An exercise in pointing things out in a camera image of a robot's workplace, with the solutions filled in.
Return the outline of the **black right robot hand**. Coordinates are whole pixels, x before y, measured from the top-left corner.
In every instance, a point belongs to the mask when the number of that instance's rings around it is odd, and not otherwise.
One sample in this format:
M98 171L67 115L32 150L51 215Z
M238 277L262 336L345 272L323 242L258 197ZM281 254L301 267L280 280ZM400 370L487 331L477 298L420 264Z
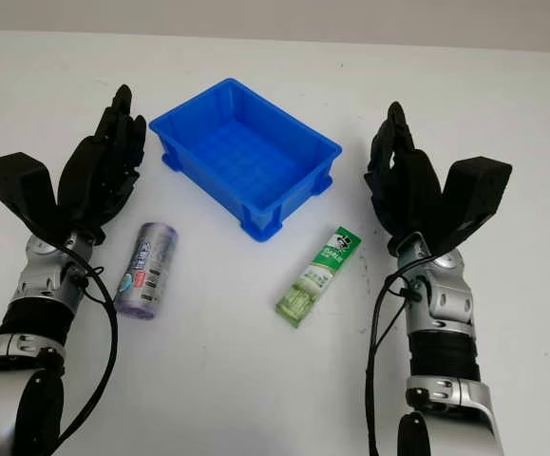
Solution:
M380 224L389 233L389 253L399 255L415 233L432 237L442 190L427 154L415 147L401 104L393 102L370 146L364 175Z

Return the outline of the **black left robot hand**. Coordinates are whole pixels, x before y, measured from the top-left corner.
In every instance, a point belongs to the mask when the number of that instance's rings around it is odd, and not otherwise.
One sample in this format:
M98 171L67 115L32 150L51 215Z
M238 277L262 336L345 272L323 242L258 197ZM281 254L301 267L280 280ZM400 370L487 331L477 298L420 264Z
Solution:
M121 85L104 109L95 132L78 144L59 179L57 204L71 229L97 246L103 226L128 201L140 174L146 121L132 117L132 92Z

